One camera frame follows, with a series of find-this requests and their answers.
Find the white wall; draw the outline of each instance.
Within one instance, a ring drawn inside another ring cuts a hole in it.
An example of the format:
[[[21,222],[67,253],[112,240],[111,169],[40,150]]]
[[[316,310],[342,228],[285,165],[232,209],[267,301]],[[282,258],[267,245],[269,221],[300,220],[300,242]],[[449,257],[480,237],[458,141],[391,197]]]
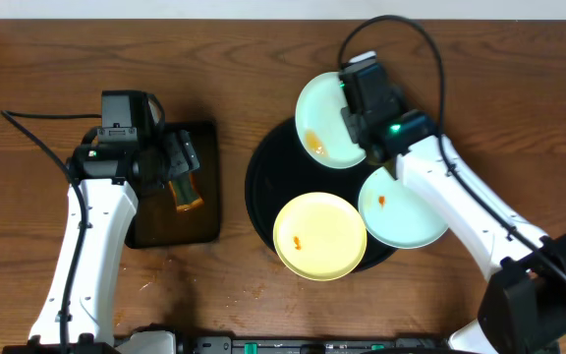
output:
[[[566,20],[565,0],[0,0],[0,19]]]

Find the green led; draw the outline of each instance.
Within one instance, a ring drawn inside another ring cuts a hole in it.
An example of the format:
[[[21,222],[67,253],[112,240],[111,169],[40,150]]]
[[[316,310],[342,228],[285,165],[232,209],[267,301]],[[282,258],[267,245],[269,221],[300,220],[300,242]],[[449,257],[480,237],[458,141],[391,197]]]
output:
[[[401,124],[394,124],[390,126],[390,132],[392,132],[392,134],[399,133],[400,130],[401,130]]]

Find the brown wood surface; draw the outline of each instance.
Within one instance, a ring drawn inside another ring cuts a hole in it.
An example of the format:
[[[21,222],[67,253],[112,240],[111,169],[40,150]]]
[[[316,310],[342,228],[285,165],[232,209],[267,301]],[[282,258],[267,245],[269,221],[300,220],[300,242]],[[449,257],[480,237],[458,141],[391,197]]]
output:
[[[293,114],[311,78],[334,70],[340,41],[357,23],[0,21],[0,109],[99,112],[103,89],[143,89],[171,121],[217,120],[220,239],[125,249],[117,333],[155,322],[239,336],[447,335],[474,318],[485,283],[452,235],[323,283],[287,270],[248,218],[253,150]],[[566,23],[424,24],[445,57],[447,131],[458,150],[523,216],[554,237],[566,232]],[[434,112],[436,74],[420,39],[380,25],[349,53],[371,48]],[[65,158],[94,122],[24,124]],[[61,172],[0,117],[0,348],[26,340],[45,300],[66,191]]]

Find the food scrap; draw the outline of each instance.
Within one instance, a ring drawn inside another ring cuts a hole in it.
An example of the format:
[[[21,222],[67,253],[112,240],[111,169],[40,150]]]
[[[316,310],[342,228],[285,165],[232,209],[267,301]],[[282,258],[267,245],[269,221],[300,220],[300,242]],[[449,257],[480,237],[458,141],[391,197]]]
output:
[[[294,236],[294,244],[296,244],[296,249],[301,251],[301,240],[298,236]]]
[[[327,155],[324,145],[313,131],[307,130],[305,132],[305,142],[311,151],[317,154]]]

